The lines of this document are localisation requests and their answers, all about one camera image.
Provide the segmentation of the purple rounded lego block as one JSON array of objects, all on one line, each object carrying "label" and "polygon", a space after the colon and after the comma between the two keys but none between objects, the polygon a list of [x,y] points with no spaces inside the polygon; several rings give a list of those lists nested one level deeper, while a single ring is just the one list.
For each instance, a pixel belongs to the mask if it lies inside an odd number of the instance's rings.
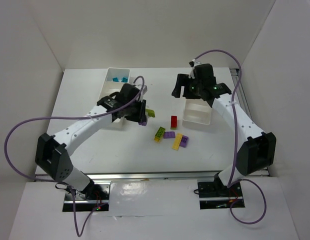
[{"label": "purple rounded lego block", "polygon": [[143,119],[141,122],[139,122],[138,124],[141,125],[141,126],[146,126],[147,123],[148,123],[148,119],[145,118],[145,119]]}]

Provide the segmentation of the lime and white lego base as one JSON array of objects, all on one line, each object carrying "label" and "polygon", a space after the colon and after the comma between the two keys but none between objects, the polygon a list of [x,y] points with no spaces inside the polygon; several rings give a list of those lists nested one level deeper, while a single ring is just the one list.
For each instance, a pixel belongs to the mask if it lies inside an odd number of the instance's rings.
[{"label": "lime and white lego base", "polygon": [[147,115],[148,118],[154,118],[155,117],[155,112],[152,109],[145,109],[145,113]]}]

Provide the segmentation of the green lego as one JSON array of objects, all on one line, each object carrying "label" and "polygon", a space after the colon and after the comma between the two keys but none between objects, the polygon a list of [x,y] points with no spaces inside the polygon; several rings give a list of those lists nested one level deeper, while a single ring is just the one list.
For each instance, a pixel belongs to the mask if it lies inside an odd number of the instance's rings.
[{"label": "green lego", "polygon": [[155,142],[159,143],[161,141],[162,137],[164,136],[165,131],[166,131],[166,129],[164,127],[160,126],[159,129],[157,130],[153,140]]}]

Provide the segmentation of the small cyan lego brick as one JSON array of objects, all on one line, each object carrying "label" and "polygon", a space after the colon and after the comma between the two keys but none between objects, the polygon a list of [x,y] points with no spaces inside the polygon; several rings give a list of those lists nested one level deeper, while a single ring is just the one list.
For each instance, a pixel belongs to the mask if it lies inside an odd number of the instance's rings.
[{"label": "small cyan lego brick", "polygon": [[122,80],[121,80],[123,83],[127,83],[128,82],[128,79],[126,77],[123,77]]}]

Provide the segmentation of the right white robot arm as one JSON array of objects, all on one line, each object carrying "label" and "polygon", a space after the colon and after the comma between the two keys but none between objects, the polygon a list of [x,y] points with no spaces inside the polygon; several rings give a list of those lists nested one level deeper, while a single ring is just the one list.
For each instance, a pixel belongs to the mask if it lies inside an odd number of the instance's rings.
[{"label": "right white robot arm", "polygon": [[175,98],[203,100],[234,131],[236,158],[230,166],[214,176],[214,192],[221,193],[235,182],[274,163],[275,135],[266,133],[251,120],[225,83],[217,83],[211,64],[195,65],[190,74],[179,73],[171,95]]}]

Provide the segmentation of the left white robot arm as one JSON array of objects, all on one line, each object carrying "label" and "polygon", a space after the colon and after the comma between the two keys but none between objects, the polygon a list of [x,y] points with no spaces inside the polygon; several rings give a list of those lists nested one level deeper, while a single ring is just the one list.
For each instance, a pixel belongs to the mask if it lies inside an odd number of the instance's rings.
[{"label": "left white robot arm", "polygon": [[102,97],[92,110],[69,127],[53,135],[38,138],[35,163],[57,183],[70,185],[83,199],[97,191],[94,181],[73,166],[71,155],[92,135],[115,120],[125,118],[139,125],[147,124],[146,85],[125,83],[120,91]]}]

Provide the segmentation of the white divided container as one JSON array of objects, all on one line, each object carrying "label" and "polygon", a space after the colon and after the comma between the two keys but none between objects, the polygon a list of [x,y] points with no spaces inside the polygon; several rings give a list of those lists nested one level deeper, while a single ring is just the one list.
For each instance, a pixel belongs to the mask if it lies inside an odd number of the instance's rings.
[{"label": "white divided container", "polygon": [[182,125],[185,128],[202,130],[211,123],[212,108],[201,99],[187,99],[185,102]]},{"label": "white divided container", "polygon": [[[109,67],[98,99],[109,96],[114,92],[119,92],[125,83],[130,81],[131,70],[129,68]],[[118,78],[119,82],[114,82],[113,78]],[[122,78],[127,78],[128,82],[122,82]]]}]

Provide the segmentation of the purple flat lego plate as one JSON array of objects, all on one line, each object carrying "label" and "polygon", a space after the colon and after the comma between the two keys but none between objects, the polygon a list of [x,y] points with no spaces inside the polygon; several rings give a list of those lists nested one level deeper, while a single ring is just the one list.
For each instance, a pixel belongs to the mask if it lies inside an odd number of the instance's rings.
[{"label": "purple flat lego plate", "polygon": [[176,137],[176,134],[174,131],[165,131],[163,138],[164,139],[174,139]]}]

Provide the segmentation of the yellow long lego plate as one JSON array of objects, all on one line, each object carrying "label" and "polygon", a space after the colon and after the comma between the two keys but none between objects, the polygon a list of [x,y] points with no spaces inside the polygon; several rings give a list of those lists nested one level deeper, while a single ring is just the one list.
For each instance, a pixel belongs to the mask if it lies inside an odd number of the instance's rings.
[{"label": "yellow long lego plate", "polygon": [[173,150],[176,150],[176,151],[179,150],[182,138],[183,138],[183,135],[181,133],[176,134],[173,145],[171,147]]}]

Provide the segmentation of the purple square lego brick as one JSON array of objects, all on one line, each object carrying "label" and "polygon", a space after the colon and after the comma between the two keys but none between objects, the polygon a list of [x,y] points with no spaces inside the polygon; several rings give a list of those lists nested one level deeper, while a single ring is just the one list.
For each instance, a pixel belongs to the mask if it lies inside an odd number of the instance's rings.
[{"label": "purple square lego brick", "polygon": [[181,142],[180,142],[179,146],[182,147],[182,148],[186,148],[187,145],[188,145],[188,141],[189,141],[189,137],[183,135],[182,138],[181,138]]}]

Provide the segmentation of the aluminium right side rail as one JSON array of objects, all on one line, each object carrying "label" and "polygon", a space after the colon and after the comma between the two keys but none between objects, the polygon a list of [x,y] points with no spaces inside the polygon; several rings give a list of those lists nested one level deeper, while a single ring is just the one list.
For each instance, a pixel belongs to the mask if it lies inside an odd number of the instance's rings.
[{"label": "aluminium right side rail", "polygon": [[[237,84],[238,80],[239,80],[239,69],[238,68],[230,68],[230,75],[233,81],[234,86]],[[246,94],[244,92],[244,88],[242,86],[242,84],[239,84],[238,89],[236,90],[236,97],[237,97],[237,101],[239,103],[239,105],[242,107],[242,109],[244,110],[244,112],[248,115],[248,117],[252,120],[252,114],[248,105],[248,101],[247,101],[247,97]],[[267,167],[262,168],[261,170],[258,170],[254,173],[251,174],[252,176],[268,176],[269,175],[269,170]]]}]

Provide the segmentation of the aluminium front rail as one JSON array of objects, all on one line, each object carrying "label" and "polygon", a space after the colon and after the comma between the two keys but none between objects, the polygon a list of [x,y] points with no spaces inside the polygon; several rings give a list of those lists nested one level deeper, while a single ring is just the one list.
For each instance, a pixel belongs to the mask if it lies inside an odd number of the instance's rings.
[{"label": "aluminium front rail", "polygon": [[88,177],[97,180],[142,180],[142,179],[200,179],[213,178],[216,171],[182,172],[137,172],[137,173],[92,173]]}]

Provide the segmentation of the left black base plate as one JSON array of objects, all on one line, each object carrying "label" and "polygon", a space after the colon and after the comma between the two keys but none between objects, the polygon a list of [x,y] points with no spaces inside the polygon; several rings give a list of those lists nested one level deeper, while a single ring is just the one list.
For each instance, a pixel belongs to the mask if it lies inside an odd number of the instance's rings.
[{"label": "left black base plate", "polygon": [[[109,181],[97,181],[94,184],[92,193],[84,196],[75,191],[75,211],[90,212],[96,208],[96,212],[107,212],[109,210],[111,183]],[[73,197],[69,187],[65,188],[62,212],[70,213],[73,211]]]}]

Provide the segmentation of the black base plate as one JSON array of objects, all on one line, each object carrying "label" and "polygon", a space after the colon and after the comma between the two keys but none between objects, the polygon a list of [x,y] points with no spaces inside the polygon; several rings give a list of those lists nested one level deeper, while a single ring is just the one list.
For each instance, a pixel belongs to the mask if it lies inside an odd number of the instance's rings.
[{"label": "black base plate", "polygon": [[[75,191],[75,211],[90,212],[96,208],[96,212],[107,212],[109,210],[111,183],[109,181],[97,181],[94,184],[92,193],[84,196]],[[70,213],[73,211],[73,197],[69,187],[65,188],[62,212]]]},{"label": "black base plate", "polygon": [[239,183],[231,188],[225,187],[216,190],[213,182],[198,182],[193,193],[199,197],[199,208],[201,210],[229,209],[231,205],[234,208],[245,207],[243,192]]}]

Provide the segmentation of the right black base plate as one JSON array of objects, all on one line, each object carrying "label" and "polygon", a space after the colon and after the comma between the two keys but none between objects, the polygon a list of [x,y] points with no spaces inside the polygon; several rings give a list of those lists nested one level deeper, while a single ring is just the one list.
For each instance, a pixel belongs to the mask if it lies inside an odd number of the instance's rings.
[{"label": "right black base plate", "polygon": [[231,205],[234,208],[245,207],[243,192],[239,183],[231,188],[225,187],[216,190],[213,182],[198,182],[193,193],[199,197],[199,208],[201,210],[229,209]]}]

